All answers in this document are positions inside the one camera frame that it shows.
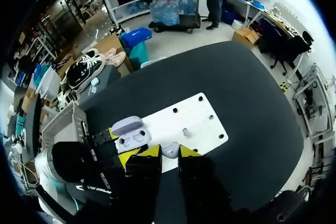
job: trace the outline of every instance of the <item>jeans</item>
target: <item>jeans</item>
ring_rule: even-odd
[[[212,22],[213,26],[218,26],[222,16],[223,0],[206,0],[206,6],[209,10],[208,20]]]

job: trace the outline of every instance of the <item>white cabinet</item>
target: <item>white cabinet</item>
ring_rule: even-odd
[[[199,0],[198,13],[201,17],[207,17],[209,15],[209,10],[206,6],[206,0]]]

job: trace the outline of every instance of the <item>cart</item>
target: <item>cart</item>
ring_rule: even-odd
[[[196,14],[195,15],[180,15],[180,23],[174,26],[166,26],[162,22],[151,22],[148,27],[153,28],[156,33],[163,31],[185,31],[187,34],[192,34],[195,28],[201,27],[201,17],[198,13],[198,5],[200,0],[196,1]]]

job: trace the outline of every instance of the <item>black shoe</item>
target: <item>black shoe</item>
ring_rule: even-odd
[[[69,87],[77,93],[82,92],[90,81],[102,72],[105,63],[104,55],[82,56],[67,72]]]
[[[92,57],[96,56],[97,54],[99,54],[99,51],[96,48],[91,48],[85,54],[92,58]]]
[[[202,22],[205,22],[205,23],[212,23],[208,18],[202,19]]]
[[[218,28],[218,25],[212,24],[212,25],[208,26],[206,29],[209,30],[209,31],[212,31],[212,30],[215,30],[217,28]]]

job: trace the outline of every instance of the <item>black tabletop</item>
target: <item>black tabletop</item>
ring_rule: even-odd
[[[234,209],[255,210],[288,180],[303,137],[276,81],[241,44],[196,48],[121,78],[85,108],[89,130],[97,133],[131,115],[145,117],[200,92],[229,136],[208,154],[216,175]],[[186,223],[177,169],[162,175],[154,221]]]

